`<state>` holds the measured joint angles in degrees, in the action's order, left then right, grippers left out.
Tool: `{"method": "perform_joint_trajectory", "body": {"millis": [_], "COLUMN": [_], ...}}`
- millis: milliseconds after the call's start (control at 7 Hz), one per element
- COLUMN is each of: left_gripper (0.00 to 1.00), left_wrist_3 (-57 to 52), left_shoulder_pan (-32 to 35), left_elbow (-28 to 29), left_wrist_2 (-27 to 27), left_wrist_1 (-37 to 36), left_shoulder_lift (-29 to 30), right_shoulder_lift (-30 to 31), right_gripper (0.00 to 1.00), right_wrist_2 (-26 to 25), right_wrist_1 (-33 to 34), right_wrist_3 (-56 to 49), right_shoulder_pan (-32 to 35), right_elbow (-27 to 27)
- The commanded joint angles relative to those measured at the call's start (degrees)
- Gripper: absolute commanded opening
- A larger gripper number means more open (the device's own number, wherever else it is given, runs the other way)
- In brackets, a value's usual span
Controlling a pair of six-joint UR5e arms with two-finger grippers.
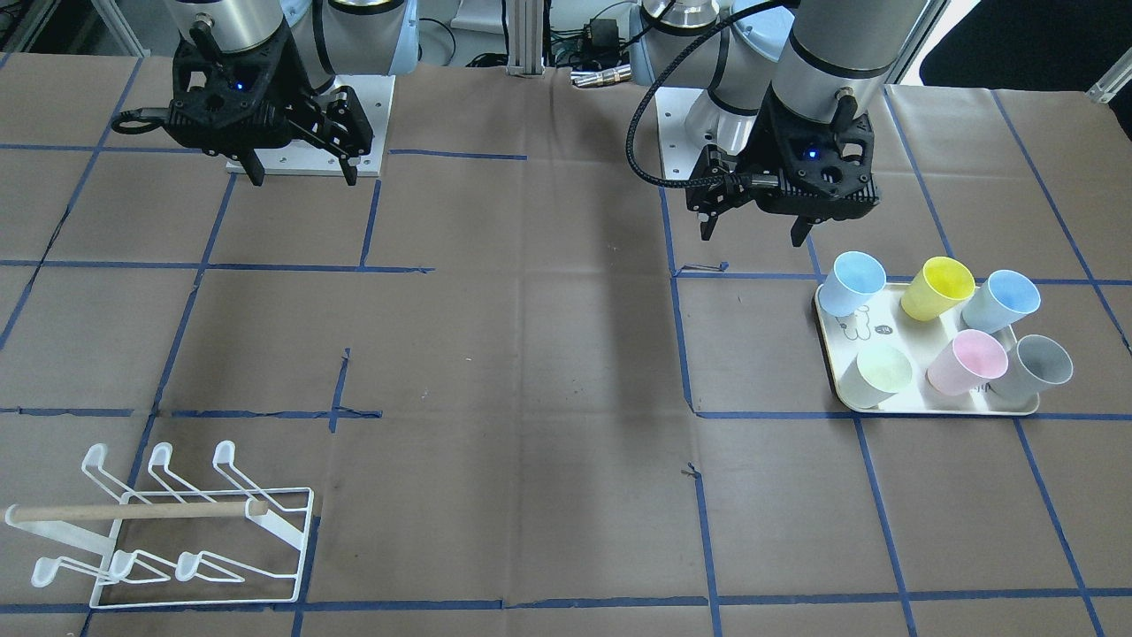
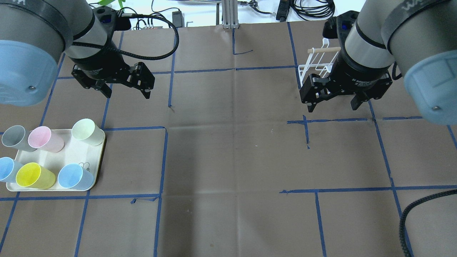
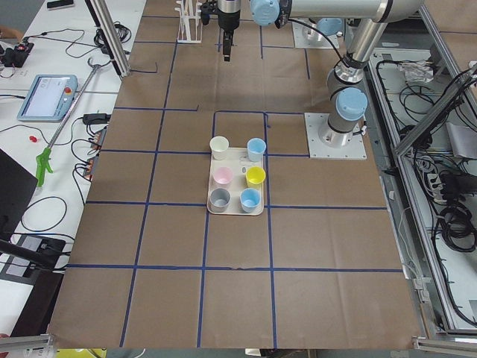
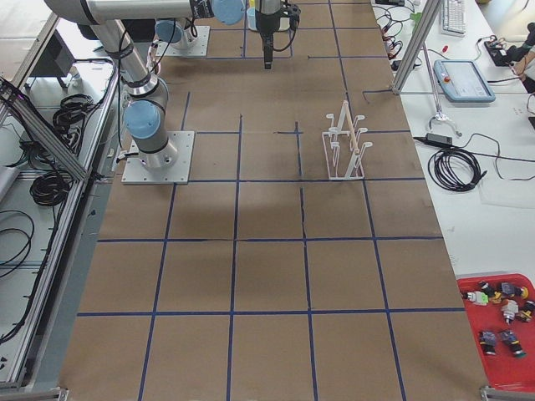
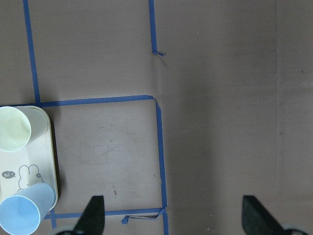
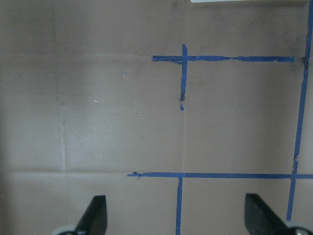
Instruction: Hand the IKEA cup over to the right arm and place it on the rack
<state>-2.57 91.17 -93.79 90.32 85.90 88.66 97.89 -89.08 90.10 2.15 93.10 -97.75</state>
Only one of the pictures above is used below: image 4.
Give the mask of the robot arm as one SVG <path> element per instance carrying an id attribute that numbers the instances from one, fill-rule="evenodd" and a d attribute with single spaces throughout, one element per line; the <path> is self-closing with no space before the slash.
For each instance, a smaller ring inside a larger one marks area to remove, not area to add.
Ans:
<path id="1" fill-rule="evenodd" d="M 189 48 L 196 41 L 196 33 L 189 18 L 156 19 L 155 34 L 160 41 L 177 49 Z"/>
<path id="2" fill-rule="evenodd" d="M 124 20 L 155 19 L 175 24 L 178 18 L 216 18 L 226 25 L 242 20 L 243 1 L 49 1 L 48 7 L 70 22 L 88 25 L 104 50 L 119 66 L 132 98 L 124 123 L 147 170 L 167 168 L 180 154 L 166 132 L 169 92 L 154 68 L 140 56 Z"/>

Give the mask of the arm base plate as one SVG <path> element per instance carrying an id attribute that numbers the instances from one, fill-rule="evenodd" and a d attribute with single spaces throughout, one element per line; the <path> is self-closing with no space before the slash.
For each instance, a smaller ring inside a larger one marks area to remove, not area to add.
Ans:
<path id="1" fill-rule="evenodd" d="M 187 185 L 191 171 L 194 131 L 168 131 L 167 146 L 155 154 L 140 152 L 136 142 L 125 162 L 122 183 L 126 185 Z"/>
<path id="2" fill-rule="evenodd" d="M 181 58 L 205 58 L 208 49 L 208 40 L 210 35 L 209 26 L 197 26 L 196 36 L 191 34 L 191 30 L 184 31 L 180 25 L 173 29 L 171 25 L 167 24 L 155 29 L 158 38 L 158 48 L 156 55 L 158 57 L 172 56 Z M 175 38 L 180 37 L 180 41 L 168 44 L 166 39 L 171 38 L 171 34 L 175 33 Z"/>

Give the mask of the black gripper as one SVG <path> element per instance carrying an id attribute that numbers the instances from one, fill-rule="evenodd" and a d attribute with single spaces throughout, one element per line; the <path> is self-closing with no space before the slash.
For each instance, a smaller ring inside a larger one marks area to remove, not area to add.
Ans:
<path id="1" fill-rule="evenodd" d="M 289 19 L 289 29 L 296 31 L 300 23 L 300 8 L 297 4 L 280 0 L 259 0 L 255 2 L 257 19 L 265 20 L 274 18 L 277 22 L 280 18 Z M 271 69 L 273 65 L 273 36 L 275 33 L 258 31 L 262 38 L 262 54 L 264 69 Z"/>

